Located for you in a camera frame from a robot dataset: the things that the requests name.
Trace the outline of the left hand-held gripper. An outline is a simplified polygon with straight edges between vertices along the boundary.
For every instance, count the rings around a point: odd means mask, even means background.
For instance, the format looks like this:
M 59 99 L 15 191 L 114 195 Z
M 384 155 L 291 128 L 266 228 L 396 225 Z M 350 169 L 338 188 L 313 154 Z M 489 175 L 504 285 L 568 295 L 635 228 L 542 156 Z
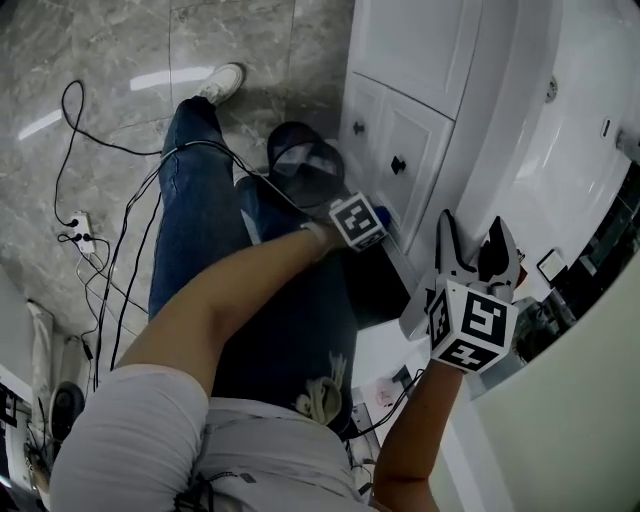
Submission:
M 336 200 L 330 206 L 331 221 L 347 245 L 357 252 L 380 242 L 387 235 L 387 230 L 377 218 L 374 207 L 362 192 L 344 200 Z

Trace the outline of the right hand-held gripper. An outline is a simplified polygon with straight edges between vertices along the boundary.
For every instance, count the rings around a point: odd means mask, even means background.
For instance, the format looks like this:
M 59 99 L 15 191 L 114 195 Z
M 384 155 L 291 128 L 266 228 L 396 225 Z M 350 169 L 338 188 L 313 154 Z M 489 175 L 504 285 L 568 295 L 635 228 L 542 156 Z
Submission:
M 456 220 L 445 209 L 437 224 L 435 268 L 435 284 L 416 290 L 400 316 L 400 329 L 411 341 L 426 337 L 432 360 L 482 373 L 512 344 L 518 316 L 512 301 L 520 274 L 513 236 L 496 217 L 480 248 L 477 270 L 464 262 Z

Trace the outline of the person's right forearm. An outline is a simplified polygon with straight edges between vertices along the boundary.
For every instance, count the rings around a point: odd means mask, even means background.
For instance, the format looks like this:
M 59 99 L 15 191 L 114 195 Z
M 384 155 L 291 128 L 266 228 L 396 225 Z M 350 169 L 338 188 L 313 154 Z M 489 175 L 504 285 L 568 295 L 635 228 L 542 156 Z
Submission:
M 429 487 L 464 372 L 431 361 L 394 422 L 376 462 L 373 498 L 389 512 L 438 512 Z

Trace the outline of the person's left forearm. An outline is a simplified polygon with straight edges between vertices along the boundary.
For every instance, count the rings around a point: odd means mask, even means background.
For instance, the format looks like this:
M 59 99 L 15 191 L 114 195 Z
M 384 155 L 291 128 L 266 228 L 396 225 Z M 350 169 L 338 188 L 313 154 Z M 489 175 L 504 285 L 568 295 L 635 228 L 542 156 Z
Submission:
M 210 265 L 154 316 L 118 366 L 171 368 L 210 394 L 226 342 L 287 283 L 340 245 L 335 228 L 311 223 Z

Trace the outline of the black waste bin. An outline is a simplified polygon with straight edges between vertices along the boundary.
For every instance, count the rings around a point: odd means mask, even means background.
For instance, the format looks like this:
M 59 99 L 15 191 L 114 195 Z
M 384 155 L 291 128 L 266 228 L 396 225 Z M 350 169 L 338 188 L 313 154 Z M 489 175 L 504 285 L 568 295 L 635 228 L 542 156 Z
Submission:
M 345 165 L 338 150 L 310 126 L 287 121 L 267 141 L 268 179 L 295 206 L 329 206 L 347 194 Z

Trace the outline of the black soap dispenser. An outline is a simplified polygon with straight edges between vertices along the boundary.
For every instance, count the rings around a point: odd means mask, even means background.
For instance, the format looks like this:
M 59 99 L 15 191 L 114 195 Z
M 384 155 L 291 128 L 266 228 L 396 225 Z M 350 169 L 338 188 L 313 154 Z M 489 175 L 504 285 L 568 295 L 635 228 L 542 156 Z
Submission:
M 558 276 L 568 269 L 568 266 L 556 249 L 551 249 L 536 264 L 536 268 L 544 279 L 551 284 Z

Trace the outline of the white bathtub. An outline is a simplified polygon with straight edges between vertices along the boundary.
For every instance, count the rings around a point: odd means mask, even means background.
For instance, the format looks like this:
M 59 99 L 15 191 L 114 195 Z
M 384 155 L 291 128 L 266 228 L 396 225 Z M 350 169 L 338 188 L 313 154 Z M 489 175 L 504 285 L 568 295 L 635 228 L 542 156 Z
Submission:
M 390 403 L 402 391 L 402 378 L 393 379 L 403 369 L 412 379 L 429 359 L 429 338 L 407 340 L 398 320 L 360 330 L 351 379 L 353 402 L 364 403 L 378 395 L 382 404 Z

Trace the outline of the person's blue jeans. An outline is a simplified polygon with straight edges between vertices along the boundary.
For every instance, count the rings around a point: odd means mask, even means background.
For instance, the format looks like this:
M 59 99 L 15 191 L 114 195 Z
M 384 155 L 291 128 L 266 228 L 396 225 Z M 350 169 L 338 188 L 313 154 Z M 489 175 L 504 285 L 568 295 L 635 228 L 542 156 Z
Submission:
M 252 178 L 235 182 L 231 158 L 210 145 L 223 141 L 216 108 L 207 99 L 194 96 L 177 107 L 163 148 L 171 157 L 159 173 L 164 213 L 151 316 L 209 265 L 251 246 L 246 218 L 263 242 L 295 232 L 304 221 Z M 307 383 L 329 378 L 344 363 L 342 405 L 329 424 L 344 437 L 351 421 L 357 330 L 342 259 L 331 253 L 294 278 L 227 342 L 212 394 L 295 409 L 307 395 Z

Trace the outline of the person's white shoe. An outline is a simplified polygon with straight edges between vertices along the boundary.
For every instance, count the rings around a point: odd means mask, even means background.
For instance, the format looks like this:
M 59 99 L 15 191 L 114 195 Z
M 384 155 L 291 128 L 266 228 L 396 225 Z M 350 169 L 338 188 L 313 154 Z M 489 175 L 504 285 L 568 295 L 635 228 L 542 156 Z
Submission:
M 205 79 L 197 96 L 214 106 L 219 106 L 239 91 L 244 80 L 245 70 L 242 65 L 238 63 L 222 65 Z

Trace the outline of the white power strip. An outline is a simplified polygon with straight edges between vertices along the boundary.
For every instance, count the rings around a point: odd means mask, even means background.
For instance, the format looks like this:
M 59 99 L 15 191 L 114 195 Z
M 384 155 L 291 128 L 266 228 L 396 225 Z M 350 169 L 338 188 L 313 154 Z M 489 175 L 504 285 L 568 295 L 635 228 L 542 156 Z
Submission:
M 82 254 L 91 255 L 96 252 L 93 230 L 89 215 L 86 212 L 74 212 L 71 220 L 67 223 L 67 227 L 72 230 L 72 241 Z

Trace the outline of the person's grey shirt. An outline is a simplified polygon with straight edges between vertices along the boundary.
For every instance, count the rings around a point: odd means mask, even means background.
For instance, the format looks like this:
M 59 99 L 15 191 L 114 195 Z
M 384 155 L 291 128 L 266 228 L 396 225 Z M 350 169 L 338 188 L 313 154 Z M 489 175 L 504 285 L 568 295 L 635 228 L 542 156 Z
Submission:
M 329 428 L 211 398 L 161 366 L 114 371 L 55 460 L 51 512 L 376 512 Z

